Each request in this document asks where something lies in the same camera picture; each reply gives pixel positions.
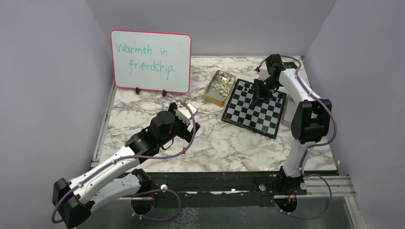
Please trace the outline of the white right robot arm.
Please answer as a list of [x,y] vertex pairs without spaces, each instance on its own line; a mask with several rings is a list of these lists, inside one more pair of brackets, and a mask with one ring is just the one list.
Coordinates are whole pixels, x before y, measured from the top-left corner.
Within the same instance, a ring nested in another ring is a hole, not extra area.
[[295,140],[275,182],[277,191],[286,195],[299,189],[309,151],[320,146],[320,140],[329,132],[331,101],[320,98],[302,80],[298,74],[301,64],[296,58],[284,62],[282,55],[271,54],[263,62],[267,73],[260,73],[254,80],[251,108],[269,101],[279,87],[288,91],[296,105],[290,127]]

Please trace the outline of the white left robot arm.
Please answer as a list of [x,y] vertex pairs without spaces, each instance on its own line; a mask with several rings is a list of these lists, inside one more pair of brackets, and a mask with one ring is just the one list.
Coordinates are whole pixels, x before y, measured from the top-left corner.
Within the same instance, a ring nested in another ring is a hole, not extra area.
[[[196,112],[191,104],[160,111],[148,127],[134,134],[108,160],[71,180],[57,180],[53,185],[52,223],[63,222],[67,228],[72,229],[86,221],[92,211],[108,201],[130,194],[146,195],[150,183],[142,170],[136,169],[121,181],[116,181],[116,178],[146,160],[169,159],[185,153],[200,128],[195,121]],[[164,145],[175,137],[185,140],[188,145],[174,155],[158,156]]]

